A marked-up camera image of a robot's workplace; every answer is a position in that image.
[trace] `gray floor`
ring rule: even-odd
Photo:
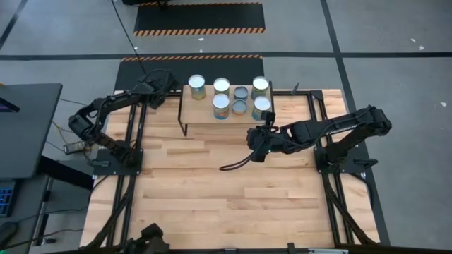
[[[19,2],[0,1],[0,34]],[[333,51],[320,0],[261,2],[267,27],[262,35],[134,37],[133,43],[140,53]],[[452,1],[328,0],[328,5],[342,52],[452,51]],[[120,1],[117,6],[132,34],[137,7]],[[0,48],[0,57],[131,52],[108,0],[28,0]],[[357,107],[381,107],[393,122],[388,136],[367,142],[371,157],[380,161],[374,175],[391,243],[452,249],[452,199],[448,196],[452,192],[448,167],[452,59],[344,62]],[[343,88],[333,58],[265,57],[263,65],[276,87],[300,82],[300,88]],[[119,60],[0,61],[0,82],[62,83],[61,97],[88,103],[113,92],[118,67]],[[67,128],[67,118],[77,109],[60,102],[54,120]],[[77,140],[71,135],[67,139]],[[53,127],[48,141],[63,145]],[[78,158],[66,157],[49,145],[44,154],[54,159]],[[53,215],[47,230],[82,228],[84,216],[83,212]],[[33,248],[32,253],[74,249],[80,237],[80,233],[61,234],[59,243]]]

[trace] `metal can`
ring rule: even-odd
[[[226,119],[229,116],[229,97],[219,94],[213,97],[213,115],[218,119]]]
[[[253,113],[251,114],[256,121],[263,121],[261,119],[262,111],[269,110],[271,102],[267,97],[259,96],[254,100]]]
[[[243,86],[235,88],[234,99],[242,99],[246,101],[246,99],[248,99],[248,89]]]
[[[259,76],[253,79],[253,90],[251,91],[251,98],[256,99],[259,96],[266,96],[268,89],[268,81],[266,78]]]
[[[204,99],[206,96],[205,82],[206,80],[201,75],[196,74],[189,78],[191,97],[193,99]]]
[[[215,95],[224,94],[229,96],[229,80],[226,78],[217,78],[213,81],[213,88],[215,90]]]
[[[246,113],[246,102],[242,99],[236,99],[234,103],[232,103],[232,113],[243,116]]]

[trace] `hazard stripe tape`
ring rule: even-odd
[[[262,59],[261,55],[198,55],[198,56],[153,56],[140,57],[140,61],[191,60],[191,59]],[[125,57],[121,61],[138,61],[138,57]]]
[[[262,4],[260,2],[248,2],[248,3],[195,3],[195,4],[172,4],[172,3],[168,3],[168,6],[193,6],[193,5],[230,5],[230,4]],[[153,3],[143,3],[140,4],[140,6],[157,6],[158,3],[157,2],[153,2]]]
[[[199,28],[199,29],[169,29],[169,30],[139,30],[133,35],[165,36],[165,35],[224,35],[224,34],[255,34],[264,33],[265,28]]]

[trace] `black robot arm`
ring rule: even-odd
[[[327,135],[352,131],[341,141],[325,147],[326,159],[336,164],[366,138],[385,135],[392,127],[383,111],[373,106],[326,121],[298,121],[281,127],[273,126],[274,113],[265,112],[262,117],[266,124],[250,128],[246,137],[249,149],[253,150],[253,162],[263,162],[269,152],[292,154],[315,145]]]
[[[159,72],[166,73],[164,82],[158,76]],[[105,133],[102,127],[108,114],[118,109],[135,104],[148,105],[157,109],[171,90],[176,89],[177,81],[171,73],[163,70],[150,72],[143,82],[134,89],[118,95],[97,98],[91,104],[78,110],[69,117],[69,128],[88,145],[98,144],[106,147],[126,167],[133,167],[136,163],[136,153],[128,143],[123,140],[114,140]]]

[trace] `black platform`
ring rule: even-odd
[[[183,35],[183,32],[179,33],[180,30],[188,30],[186,34],[189,35],[263,32],[265,30],[265,21],[262,4],[170,3],[167,11],[161,11],[157,3],[140,5],[136,18],[135,31],[159,31],[159,33],[135,33],[135,35]]]
[[[143,55],[141,58],[146,70],[163,68],[171,71],[180,84],[188,84],[194,74],[202,75],[209,85],[217,78],[227,78],[231,85],[246,85],[252,84],[255,77],[263,76],[263,62],[257,54]],[[114,89],[130,90],[142,77],[143,71],[137,58],[126,58],[119,65]]]

